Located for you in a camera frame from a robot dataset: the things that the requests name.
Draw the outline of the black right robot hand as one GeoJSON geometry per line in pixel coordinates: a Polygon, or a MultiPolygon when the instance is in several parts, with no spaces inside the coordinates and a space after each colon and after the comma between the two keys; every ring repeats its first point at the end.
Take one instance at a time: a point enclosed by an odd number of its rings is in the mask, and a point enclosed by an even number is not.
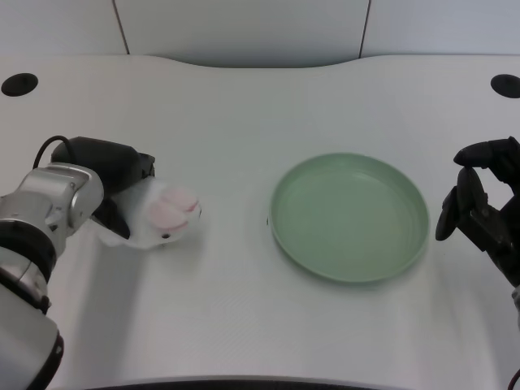
{"type": "Polygon", "coordinates": [[[487,253],[509,283],[519,286],[519,142],[506,139],[479,142],[461,149],[453,161],[461,166],[456,185],[442,204],[435,229],[437,241],[462,232],[487,253]],[[501,208],[488,203],[476,170],[488,169],[513,196],[501,208]]]}

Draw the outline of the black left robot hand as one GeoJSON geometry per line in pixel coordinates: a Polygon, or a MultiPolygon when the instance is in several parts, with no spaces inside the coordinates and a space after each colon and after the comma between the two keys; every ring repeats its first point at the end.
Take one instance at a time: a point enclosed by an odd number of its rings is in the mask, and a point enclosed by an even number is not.
{"type": "Polygon", "coordinates": [[[56,147],[51,161],[86,167],[99,176],[104,198],[94,211],[93,220],[127,240],[131,231],[113,197],[154,176],[155,157],[128,145],[78,136],[56,147]]]}

